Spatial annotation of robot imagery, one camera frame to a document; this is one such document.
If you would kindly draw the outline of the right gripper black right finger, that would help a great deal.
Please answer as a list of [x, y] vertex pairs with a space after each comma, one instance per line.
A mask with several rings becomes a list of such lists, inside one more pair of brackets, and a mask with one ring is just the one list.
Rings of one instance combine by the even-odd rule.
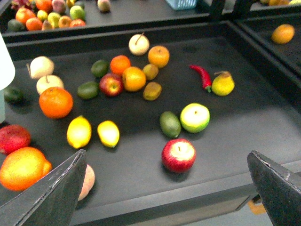
[[274, 226], [301, 224], [301, 177], [258, 151], [247, 164], [253, 184]]

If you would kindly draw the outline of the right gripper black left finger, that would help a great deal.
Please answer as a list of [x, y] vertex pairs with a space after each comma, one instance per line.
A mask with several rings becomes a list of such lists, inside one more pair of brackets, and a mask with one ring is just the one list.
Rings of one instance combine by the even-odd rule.
[[0, 208], [2, 226], [67, 226], [86, 173], [83, 149]]

